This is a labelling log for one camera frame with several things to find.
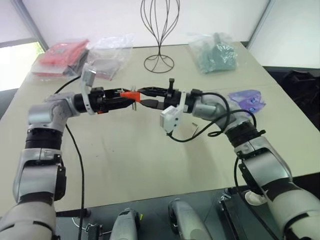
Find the white bracket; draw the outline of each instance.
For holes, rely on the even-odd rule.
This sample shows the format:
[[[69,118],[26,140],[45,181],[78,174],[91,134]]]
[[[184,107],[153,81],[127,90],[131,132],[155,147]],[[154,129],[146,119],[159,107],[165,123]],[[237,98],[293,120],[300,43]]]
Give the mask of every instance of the white bracket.
[[[187,92],[181,92],[180,103],[177,107],[169,106],[160,114],[160,125],[167,132],[171,133],[180,123],[183,112],[185,111]]]
[[[94,84],[94,80],[96,77],[96,71],[87,63],[84,64],[80,79],[80,89],[83,98],[83,103],[86,111],[90,115],[94,115],[95,112],[92,110],[88,94]]]

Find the purple object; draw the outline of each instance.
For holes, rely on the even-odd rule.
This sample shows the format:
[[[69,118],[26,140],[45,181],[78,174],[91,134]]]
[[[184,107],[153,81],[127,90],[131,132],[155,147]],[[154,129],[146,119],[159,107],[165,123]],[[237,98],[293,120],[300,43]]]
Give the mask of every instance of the purple object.
[[[248,110],[252,113],[258,112],[266,104],[262,101],[261,92],[258,90],[244,90],[228,94],[229,98],[236,102],[241,109]]]

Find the wire stand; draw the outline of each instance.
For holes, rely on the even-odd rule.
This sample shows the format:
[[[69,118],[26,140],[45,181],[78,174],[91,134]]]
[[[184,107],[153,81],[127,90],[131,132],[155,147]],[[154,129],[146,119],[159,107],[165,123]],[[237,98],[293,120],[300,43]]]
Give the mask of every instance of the wire stand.
[[[165,22],[163,25],[162,33],[159,34],[159,26],[157,18],[157,7],[156,7],[156,1],[157,0],[151,0],[151,2],[146,4],[146,0],[142,0],[141,7],[140,7],[140,16],[142,19],[142,22],[146,29],[154,36],[158,52],[157,54],[151,55],[147,57],[144,60],[144,67],[148,71],[155,73],[155,74],[162,74],[167,73],[175,66],[175,61],[167,56],[161,53],[161,46],[164,42],[164,40],[168,37],[168,35],[173,31],[173,29],[176,27],[179,13],[180,13],[180,0],[173,0],[176,3],[177,6],[177,12],[173,16],[171,15],[170,18],[173,19],[173,22],[169,24],[169,15],[170,15],[170,8],[172,8],[173,4],[171,5],[171,0],[159,0],[159,1],[165,1]]]

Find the red item in plastic bag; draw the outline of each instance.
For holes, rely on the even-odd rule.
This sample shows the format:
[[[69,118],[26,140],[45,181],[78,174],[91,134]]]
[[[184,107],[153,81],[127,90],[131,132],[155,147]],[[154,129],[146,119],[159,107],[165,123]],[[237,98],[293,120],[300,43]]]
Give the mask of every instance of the red item in plastic bag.
[[[81,56],[89,40],[81,42],[62,42],[53,45],[39,59],[41,64],[52,64],[58,66],[73,65]]]

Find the white table surface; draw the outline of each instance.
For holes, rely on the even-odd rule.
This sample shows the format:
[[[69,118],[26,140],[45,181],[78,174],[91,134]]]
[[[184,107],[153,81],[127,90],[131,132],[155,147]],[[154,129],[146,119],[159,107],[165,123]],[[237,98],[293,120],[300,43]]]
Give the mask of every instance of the white table surface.
[[[222,94],[247,89],[261,91],[266,106],[256,114],[257,128],[289,164],[292,174],[300,176],[320,171],[320,133],[287,96],[276,81],[242,47],[235,43],[240,65],[235,71],[201,75],[187,46],[168,46],[163,53],[175,60],[172,71],[150,73],[143,67],[154,48],[136,48],[130,62],[113,81],[97,79],[104,89],[165,87],[174,77],[175,87]],[[29,107],[39,104],[65,81],[41,82],[31,74],[16,93],[0,121],[0,216],[15,204],[12,185],[20,152],[24,148]],[[65,91],[79,93],[73,83]],[[233,165],[236,155],[224,135],[203,134],[188,143],[169,139],[159,126],[160,111],[137,106],[106,114],[70,118],[69,127],[82,154],[85,171],[85,206],[95,207],[133,200],[176,195],[234,186]],[[204,127],[208,122],[184,114],[175,131],[177,138],[189,137],[192,122]],[[81,203],[79,159],[68,133],[63,135],[62,157],[66,166],[67,187],[57,211],[78,209]],[[244,184],[239,174],[239,183]]]

